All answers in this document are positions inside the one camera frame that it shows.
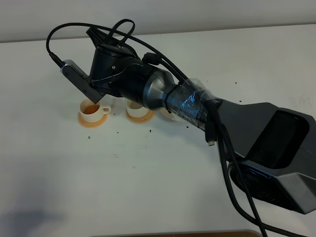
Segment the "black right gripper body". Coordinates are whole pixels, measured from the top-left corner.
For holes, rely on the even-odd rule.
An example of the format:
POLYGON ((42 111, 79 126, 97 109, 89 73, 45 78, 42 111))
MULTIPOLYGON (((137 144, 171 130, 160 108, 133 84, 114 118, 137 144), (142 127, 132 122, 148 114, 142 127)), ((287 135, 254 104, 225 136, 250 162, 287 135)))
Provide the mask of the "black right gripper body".
POLYGON ((100 44, 94 53, 89 79, 99 92, 114 97, 135 93, 140 97, 148 79, 148 65, 130 47, 100 44))

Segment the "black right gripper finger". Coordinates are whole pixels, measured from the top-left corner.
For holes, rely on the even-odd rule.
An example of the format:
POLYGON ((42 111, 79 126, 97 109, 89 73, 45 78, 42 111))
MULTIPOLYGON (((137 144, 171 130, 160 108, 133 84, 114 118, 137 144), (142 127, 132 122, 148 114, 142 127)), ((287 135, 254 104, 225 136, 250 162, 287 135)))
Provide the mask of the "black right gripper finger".
POLYGON ((86 34, 89 36, 89 38, 92 40, 93 45, 95 48, 101 44, 111 44, 111 41, 109 40, 108 34, 102 32, 101 30, 97 28, 90 27, 86 34))

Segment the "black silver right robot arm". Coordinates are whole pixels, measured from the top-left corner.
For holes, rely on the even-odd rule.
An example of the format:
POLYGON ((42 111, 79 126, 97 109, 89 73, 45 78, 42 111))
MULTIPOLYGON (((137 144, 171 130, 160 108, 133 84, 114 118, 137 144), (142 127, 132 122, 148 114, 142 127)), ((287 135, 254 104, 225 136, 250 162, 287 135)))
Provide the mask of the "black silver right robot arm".
POLYGON ((89 75, 97 102, 105 94, 149 110, 164 108, 216 141, 229 181, 253 198, 302 214, 316 208, 316 121, 271 103, 239 105, 213 96, 173 68, 160 53, 143 58, 96 28, 89 75))

